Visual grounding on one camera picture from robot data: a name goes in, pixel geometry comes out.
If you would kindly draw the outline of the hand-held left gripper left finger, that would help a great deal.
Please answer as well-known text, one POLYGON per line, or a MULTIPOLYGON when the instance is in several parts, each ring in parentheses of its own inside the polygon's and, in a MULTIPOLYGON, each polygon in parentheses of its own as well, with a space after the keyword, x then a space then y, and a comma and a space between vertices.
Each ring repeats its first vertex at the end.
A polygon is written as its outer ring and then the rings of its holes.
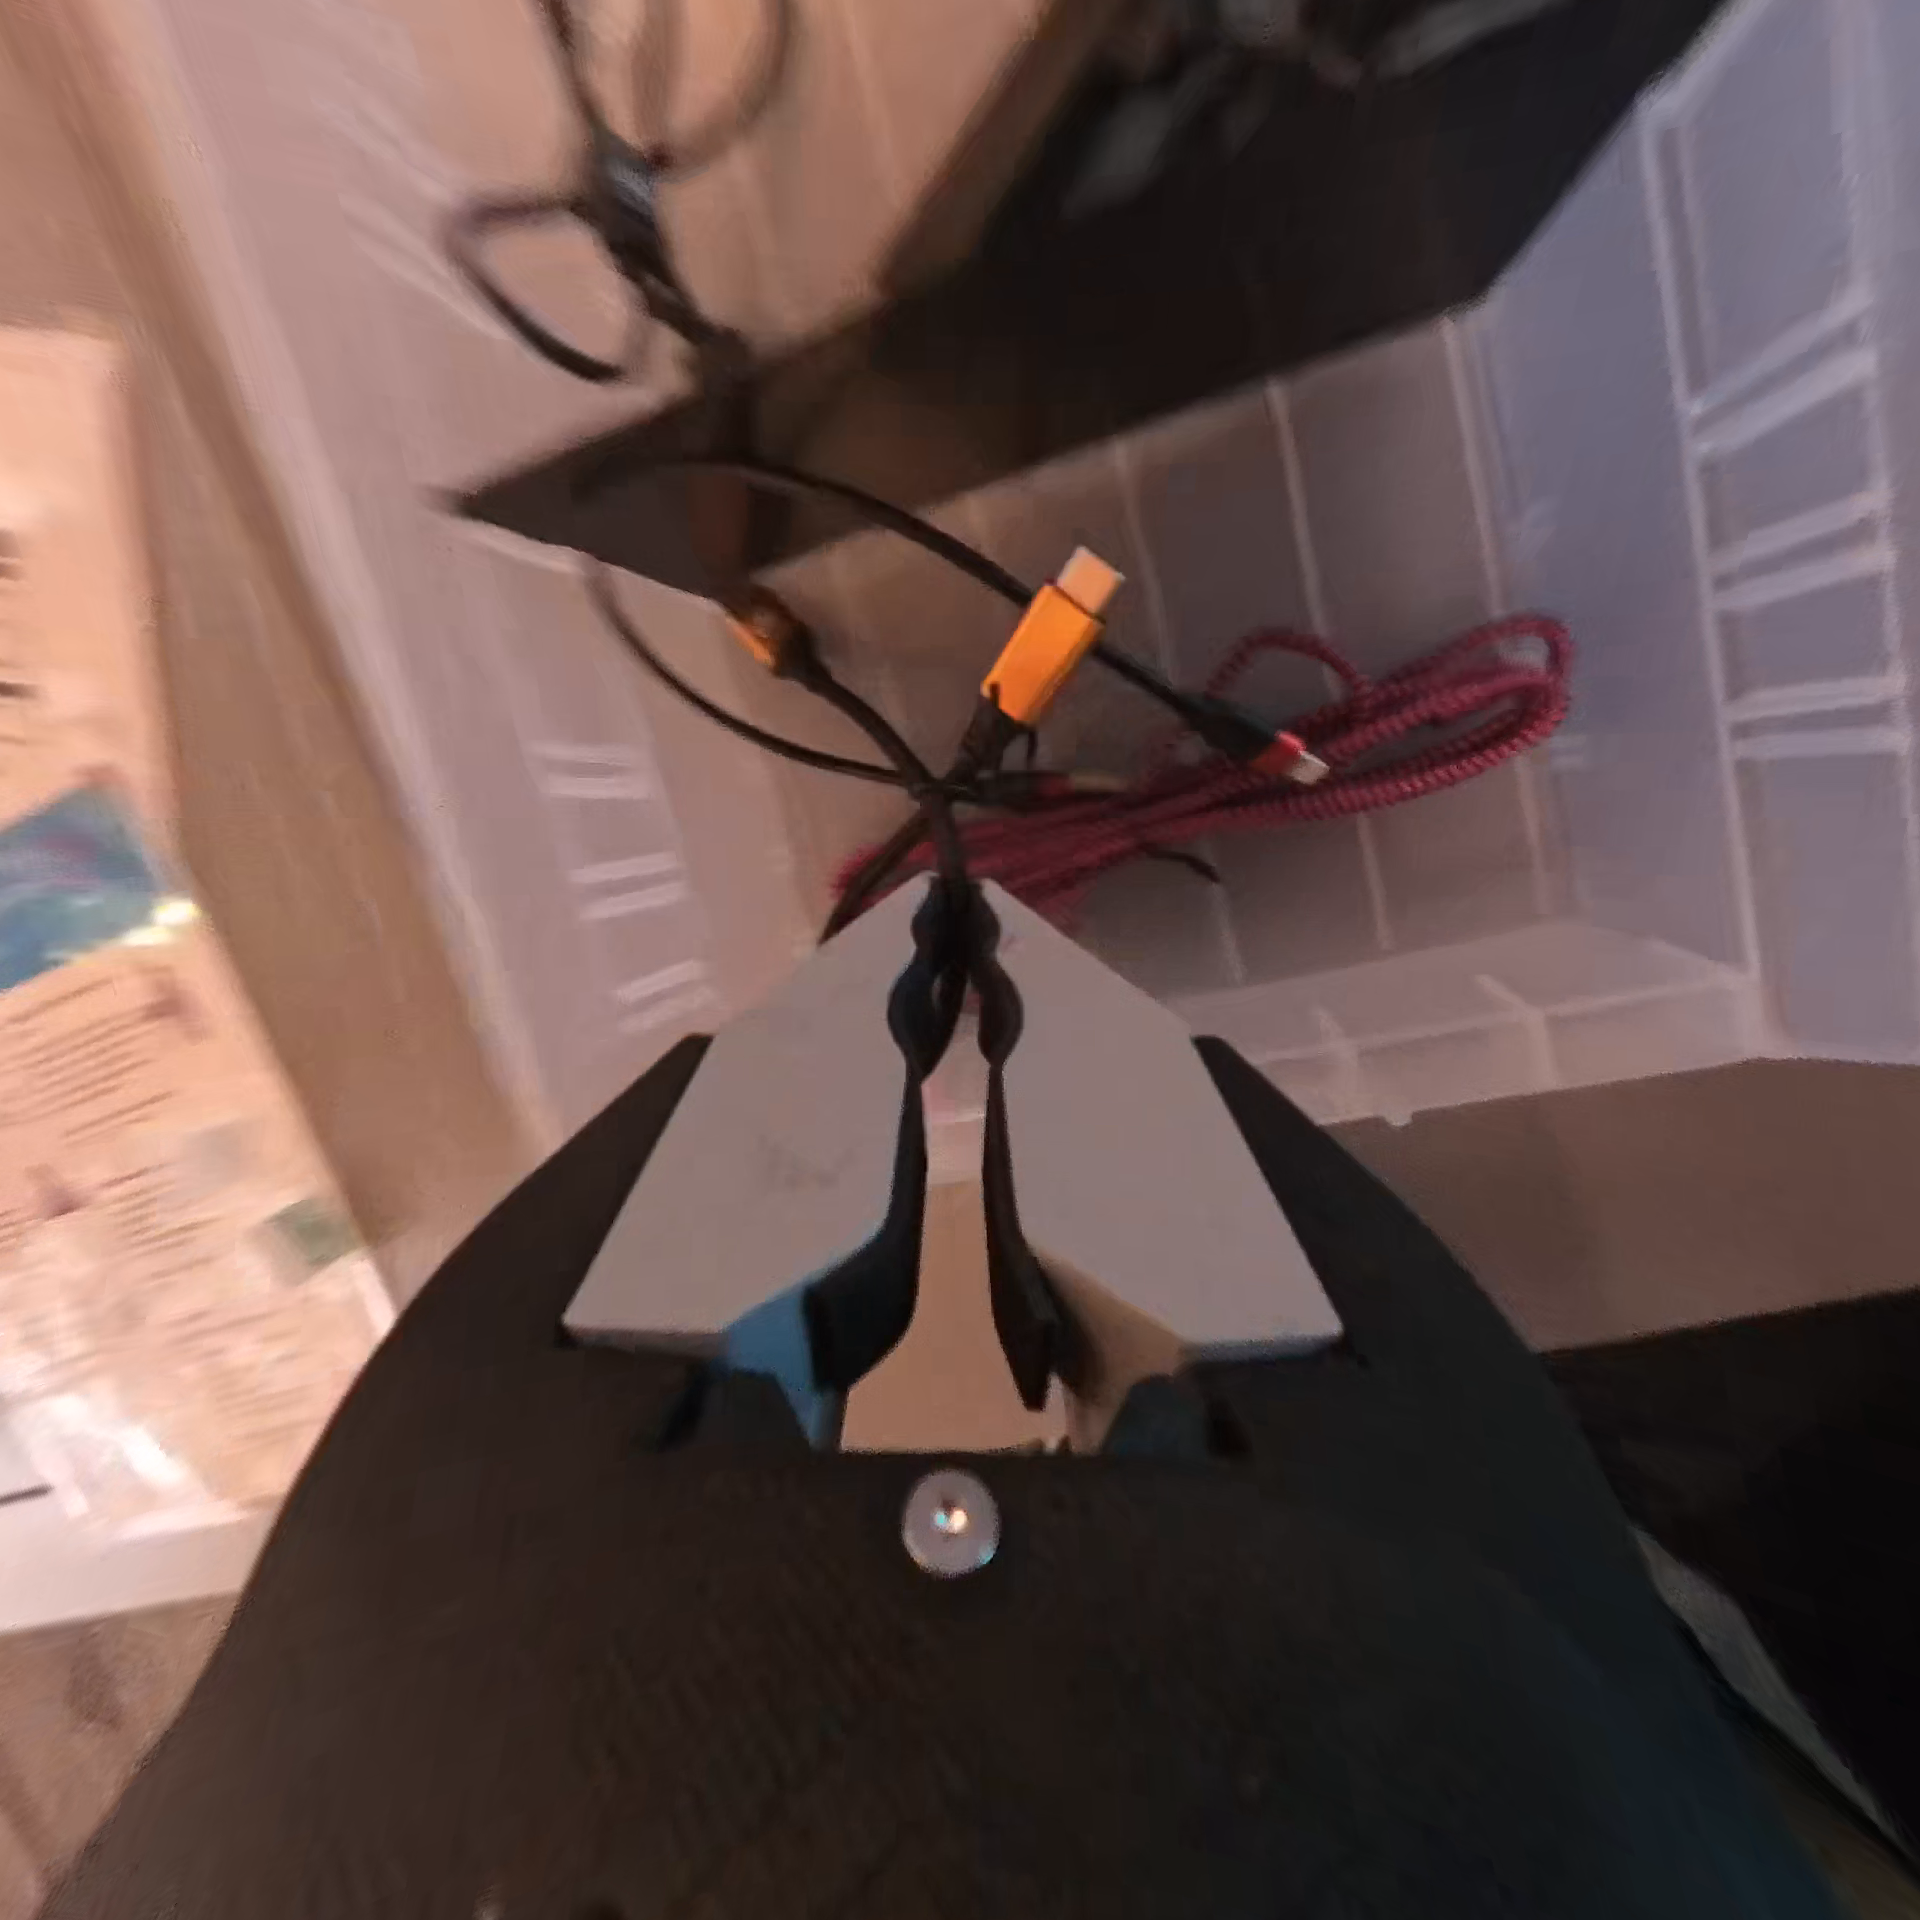
POLYGON ((841 1404, 903 1337, 924 1225, 915 879, 704 1050, 564 1312, 579 1342, 841 1404))

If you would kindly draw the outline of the black divider board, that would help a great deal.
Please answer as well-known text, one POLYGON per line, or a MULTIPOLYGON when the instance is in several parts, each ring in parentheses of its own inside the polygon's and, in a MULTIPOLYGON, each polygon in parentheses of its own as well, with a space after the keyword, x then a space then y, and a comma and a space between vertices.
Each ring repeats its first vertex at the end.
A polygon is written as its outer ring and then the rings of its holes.
POLYGON ((1114 85, 1079 84, 947 272, 597 435, 446 490, 457 522, 720 596, 1206 399, 1476 305, 1719 4, 1552 4, 1410 79, 1283 78, 1069 211, 1114 85))

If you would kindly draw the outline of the black cable red collared plugs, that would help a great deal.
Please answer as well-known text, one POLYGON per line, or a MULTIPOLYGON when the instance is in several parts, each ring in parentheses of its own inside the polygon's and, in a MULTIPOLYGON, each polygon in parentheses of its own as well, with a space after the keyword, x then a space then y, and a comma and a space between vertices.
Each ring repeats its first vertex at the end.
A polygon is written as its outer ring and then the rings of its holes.
POLYGON ((717 490, 769 492, 781 500, 832 506, 836 512, 857 522, 860 529, 888 532, 988 587, 1002 601, 1018 606, 1019 618, 980 685, 976 712, 954 769, 938 776, 924 767, 913 747, 876 707, 832 675, 807 624, 769 591, 746 580, 720 595, 719 604, 735 641, 772 679, 797 683, 836 710, 880 752, 880 766, 803 747, 763 732, 713 703, 659 659, 622 613, 606 563, 585 557, 583 578, 588 595, 612 636, 686 705, 781 759, 852 781, 894 785, 908 793, 969 792, 976 781, 996 779, 1008 742, 1019 732, 1034 730, 1069 679, 1090 659, 1139 689, 1155 705, 1173 712, 1206 747, 1230 762, 1248 767, 1263 779, 1295 785, 1313 785, 1326 779, 1326 762, 1294 732, 1266 727, 1221 697, 1180 689, 1168 683, 1159 669, 1114 648, 1105 639, 1105 624, 1113 599, 1123 586, 1123 574, 1114 563, 1103 562, 1086 547, 1077 547, 1069 555, 1055 580, 1029 591, 1012 573, 991 562, 969 541, 945 532, 903 506, 803 469, 728 456, 682 454, 661 459, 607 456, 597 459, 588 469, 588 476, 573 485, 573 492, 579 502, 597 500, 612 489, 615 479, 630 478, 647 481, 688 479, 690 495, 698 495, 705 481, 715 481, 717 490))

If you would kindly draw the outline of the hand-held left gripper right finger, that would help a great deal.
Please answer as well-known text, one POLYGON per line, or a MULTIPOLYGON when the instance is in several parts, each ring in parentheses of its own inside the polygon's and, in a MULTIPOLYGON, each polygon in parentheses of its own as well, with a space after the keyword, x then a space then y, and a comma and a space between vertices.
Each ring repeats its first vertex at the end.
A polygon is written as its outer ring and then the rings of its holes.
POLYGON ((1194 1362, 1339 1344, 1342 1321, 1187 1025, 991 879, 980 910, 980 1176, 1019 1395, 1116 1410, 1194 1362))

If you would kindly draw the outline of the clear plastic bin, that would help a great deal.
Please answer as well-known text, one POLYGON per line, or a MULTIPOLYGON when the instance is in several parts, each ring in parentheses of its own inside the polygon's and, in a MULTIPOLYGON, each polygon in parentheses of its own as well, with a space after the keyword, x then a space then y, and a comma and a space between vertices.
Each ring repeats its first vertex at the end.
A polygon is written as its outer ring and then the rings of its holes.
MULTIPOLYGON (((642 683, 570 532, 456 490, 672 399, 542 366, 444 259, 568 169, 536 4, 126 4, 211 307, 516 1103, 557 1136, 810 944, 896 808, 642 683)), ((1209 679, 1263 626, 1385 669, 1574 636, 1545 750, 1105 875, 1071 931, 1313 1116, 1744 1059, 1916 1065, 1916 4, 1732 4, 1473 303, 1045 465, 882 388, 927 514, 1209 679)))

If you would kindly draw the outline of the printed instruction sheet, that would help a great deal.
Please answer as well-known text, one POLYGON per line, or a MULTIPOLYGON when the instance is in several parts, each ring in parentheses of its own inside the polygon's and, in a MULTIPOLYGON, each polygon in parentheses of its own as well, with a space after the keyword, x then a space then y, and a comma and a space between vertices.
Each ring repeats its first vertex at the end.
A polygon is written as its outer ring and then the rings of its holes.
POLYGON ((120 781, 2 833, 5 1420, 103 1536, 288 1496, 395 1309, 120 781))

